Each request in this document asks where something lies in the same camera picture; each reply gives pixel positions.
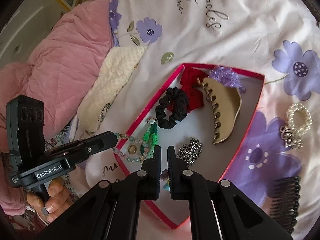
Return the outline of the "person's left hand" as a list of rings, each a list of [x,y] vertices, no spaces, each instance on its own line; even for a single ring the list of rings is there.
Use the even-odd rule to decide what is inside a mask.
[[[44,204],[41,198],[33,192],[27,193],[27,202],[46,223],[51,223],[65,212],[73,201],[69,190],[63,184],[63,178],[52,180],[48,186],[49,199]]]

